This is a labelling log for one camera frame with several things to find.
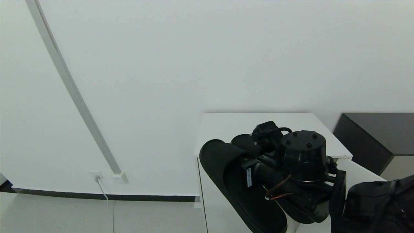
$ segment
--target white sticker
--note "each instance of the white sticker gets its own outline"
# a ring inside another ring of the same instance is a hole
[[[247,188],[252,186],[252,169],[247,169]]]

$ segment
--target white floor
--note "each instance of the white floor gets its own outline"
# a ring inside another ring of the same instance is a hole
[[[110,201],[116,233],[202,232],[189,202]],[[106,201],[0,193],[1,233],[111,233]]]

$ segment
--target black cabinet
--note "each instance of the black cabinet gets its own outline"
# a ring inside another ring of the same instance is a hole
[[[352,161],[386,180],[414,174],[414,113],[343,113],[334,135]]]

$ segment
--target white cable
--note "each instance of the white cable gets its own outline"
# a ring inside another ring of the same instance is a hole
[[[99,188],[101,189],[101,191],[102,191],[102,194],[105,196],[105,198],[106,198],[106,204],[108,205],[108,210],[109,210],[109,213],[111,214],[111,216],[112,216],[112,233],[115,233],[115,218],[114,218],[114,216],[113,216],[113,214],[112,214],[112,212],[111,212],[111,209],[109,208],[109,199],[108,199],[108,197],[106,196],[106,194],[104,193],[104,190],[102,189],[102,187],[101,187],[101,184],[99,183],[99,180],[100,180],[100,177],[99,176],[97,176],[96,178],[95,178],[95,181],[98,183],[98,185],[99,185]]]

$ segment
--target wall outlet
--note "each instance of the wall outlet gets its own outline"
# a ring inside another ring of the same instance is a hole
[[[92,179],[95,181],[95,177],[99,176],[99,179],[103,180],[104,177],[102,176],[102,174],[99,171],[89,171],[89,174],[91,174]]]
[[[120,174],[113,175],[112,179],[115,183],[119,183],[119,184],[128,184],[129,183],[127,175],[125,175],[124,172],[121,172]]]

